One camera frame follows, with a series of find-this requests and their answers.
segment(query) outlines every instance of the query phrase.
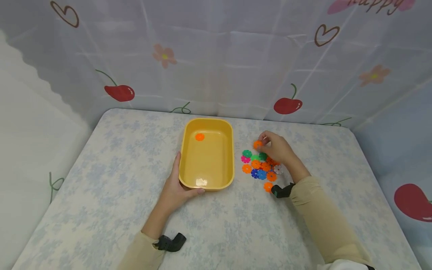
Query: white flower piece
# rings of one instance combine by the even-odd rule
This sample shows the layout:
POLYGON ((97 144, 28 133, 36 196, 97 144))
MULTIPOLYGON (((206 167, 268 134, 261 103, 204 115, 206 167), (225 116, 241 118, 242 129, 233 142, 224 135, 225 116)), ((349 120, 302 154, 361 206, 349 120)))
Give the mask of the white flower piece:
POLYGON ((273 167, 273 171, 277 174, 277 175, 281 175, 282 174, 282 166, 281 165, 275 165, 273 167))

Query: red cherry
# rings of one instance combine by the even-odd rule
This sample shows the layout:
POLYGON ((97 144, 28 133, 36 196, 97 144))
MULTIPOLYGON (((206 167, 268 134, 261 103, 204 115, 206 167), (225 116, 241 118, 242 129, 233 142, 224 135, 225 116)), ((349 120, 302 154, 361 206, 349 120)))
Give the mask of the red cherry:
POLYGON ((303 102, 299 99, 281 98, 275 104, 273 109, 278 114, 292 114, 303 106, 303 102))
POLYGON ((134 90, 127 85, 105 86, 105 91, 117 101, 130 101, 135 97, 134 90))
POLYGON ((417 185, 405 184, 399 187, 394 193, 394 202, 410 218, 432 222, 432 204, 417 185))

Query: forearm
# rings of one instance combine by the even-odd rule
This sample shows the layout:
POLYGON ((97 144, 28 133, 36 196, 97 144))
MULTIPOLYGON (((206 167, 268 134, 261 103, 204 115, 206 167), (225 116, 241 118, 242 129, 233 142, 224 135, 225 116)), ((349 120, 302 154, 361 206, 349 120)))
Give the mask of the forearm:
POLYGON ((153 246, 162 235, 170 212, 159 202, 150 213, 146 223, 128 247, 119 270, 156 270, 162 263, 164 251, 153 246))
POLYGON ((141 232, 152 239, 159 239, 170 215, 171 213, 169 213, 166 208, 163 208, 157 203, 141 229, 141 232))
POLYGON ((292 181, 295 184, 297 184, 300 180, 308 176, 311 176, 306 166, 299 159, 299 157, 296 154, 294 154, 294 152, 286 156, 286 160, 284 161, 283 164, 288 169, 292 181))
POLYGON ((290 197, 325 263, 345 259, 372 266, 353 229, 316 178, 309 176, 300 180, 290 197))

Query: heart outline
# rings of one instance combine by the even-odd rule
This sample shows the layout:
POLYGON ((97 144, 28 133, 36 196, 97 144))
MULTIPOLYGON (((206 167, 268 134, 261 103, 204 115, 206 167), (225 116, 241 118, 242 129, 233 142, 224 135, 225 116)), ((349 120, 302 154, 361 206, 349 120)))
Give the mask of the heart outline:
POLYGON ((332 27, 329 30, 327 30, 327 25, 325 25, 325 24, 320 25, 320 27, 318 27, 317 31, 315 32, 315 45, 317 45, 318 47, 322 47, 322 46, 326 45, 327 43, 331 42, 339 34, 339 32, 340 32, 339 26, 335 26, 335 27, 332 27), (333 37, 331 37, 328 41, 324 42, 323 44, 318 43, 318 40, 317 40, 318 31, 320 31, 321 27, 324 27, 323 34, 321 35, 322 37, 324 37, 326 34, 328 34, 329 32, 336 29, 336 34, 334 34, 333 37))
POLYGON ((58 16, 60 16, 60 18, 62 19, 62 20, 64 20, 68 25, 70 25, 70 26, 72 26, 72 27, 74 27, 74 28, 78 28, 78 26, 79 26, 79 17, 78 17, 78 14, 76 13, 76 11, 73 9, 73 7, 71 7, 71 6, 65 6, 64 7, 64 9, 62 9, 60 6, 59 6, 59 4, 57 4, 56 2, 54 2, 54 1, 51 1, 50 2, 50 5, 51 5, 51 7, 52 7, 52 9, 54 9, 54 11, 57 13, 57 15, 58 16), (63 15, 66 15, 66 13, 67 13, 67 10, 68 9, 70 9, 70 10, 72 10, 73 11, 73 13, 75 14, 75 17, 76 17, 76 24, 75 25, 73 25, 72 23, 70 23, 69 21, 67 21, 58 11, 57 11, 57 9, 54 7, 54 5, 56 5, 60 10, 61 10, 61 12, 63 13, 63 15))

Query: beige sleeve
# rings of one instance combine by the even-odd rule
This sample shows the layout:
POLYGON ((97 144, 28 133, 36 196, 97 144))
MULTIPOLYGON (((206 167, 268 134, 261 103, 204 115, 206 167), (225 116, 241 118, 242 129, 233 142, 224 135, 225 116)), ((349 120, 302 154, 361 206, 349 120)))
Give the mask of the beige sleeve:
POLYGON ((156 270, 162 263, 165 251, 157 250, 151 239, 142 232, 135 235, 133 242, 127 248, 126 254, 118 265, 118 270, 156 270))
POLYGON ((299 181, 290 197, 326 264, 342 259, 373 267, 353 229, 317 178, 309 176, 299 181))

